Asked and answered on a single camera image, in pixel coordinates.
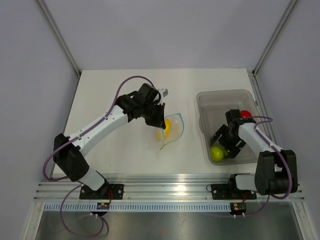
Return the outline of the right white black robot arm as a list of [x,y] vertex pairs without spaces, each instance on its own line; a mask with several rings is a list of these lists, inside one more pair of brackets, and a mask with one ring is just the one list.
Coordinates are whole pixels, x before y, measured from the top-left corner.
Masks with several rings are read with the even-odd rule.
[[221,187],[211,186],[214,195],[224,199],[229,195],[239,199],[246,194],[286,199],[298,189],[297,157],[293,150],[285,150],[272,142],[259,128],[272,118],[245,114],[239,109],[226,112],[223,124],[210,138],[209,154],[213,162],[235,159],[248,146],[257,157],[255,173],[232,174]]

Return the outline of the clear zip top bag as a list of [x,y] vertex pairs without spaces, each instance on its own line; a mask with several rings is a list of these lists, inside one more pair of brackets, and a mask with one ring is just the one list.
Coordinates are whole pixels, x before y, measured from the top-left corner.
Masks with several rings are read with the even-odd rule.
[[184,120],[180,112],[170,114],[164,119],[169,119],[171,121],[171,130],[165,140],[158,140],[160,142],[160,150],[164,149],[165,146],[177,141],[183,135],[185,128]]

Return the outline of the green toy pear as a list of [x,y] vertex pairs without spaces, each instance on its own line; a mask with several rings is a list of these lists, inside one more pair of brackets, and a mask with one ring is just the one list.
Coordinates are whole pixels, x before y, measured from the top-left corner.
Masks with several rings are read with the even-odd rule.
[[219,145],[213,145],[210,147],[210,157],[214,162],[220,162],[224,160],[228,153]]

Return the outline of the yellow toy lemon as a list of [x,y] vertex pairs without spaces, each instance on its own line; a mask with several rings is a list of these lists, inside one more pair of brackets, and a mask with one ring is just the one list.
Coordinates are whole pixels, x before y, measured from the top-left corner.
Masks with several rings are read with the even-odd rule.
[[156,132],[156,137],[158,140],[165,140],[171,131],[172,123],[169,119],[165,119],[165,129],[158,129]]

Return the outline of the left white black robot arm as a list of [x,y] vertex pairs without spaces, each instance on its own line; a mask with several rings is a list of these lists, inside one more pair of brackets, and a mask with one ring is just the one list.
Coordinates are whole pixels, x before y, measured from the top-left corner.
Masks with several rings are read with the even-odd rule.
[[107,179],[90,167],[86,155],[110,133],[138,118],[148,126],[165,129],[163,99],[167,95],[166,88],[144,83],[137,91],[116,95],[110,110],[78,132],[55,137],[53,161],[69,180],[82,184],[81,199],[109,199],[113,190]]

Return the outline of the red toy apple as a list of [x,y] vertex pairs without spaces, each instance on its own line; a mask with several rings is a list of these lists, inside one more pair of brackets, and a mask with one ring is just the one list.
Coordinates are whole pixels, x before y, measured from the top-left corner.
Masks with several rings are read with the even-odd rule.
[[241,110],[240,115],[242,118],[251,118],[252,114],[248,110]]

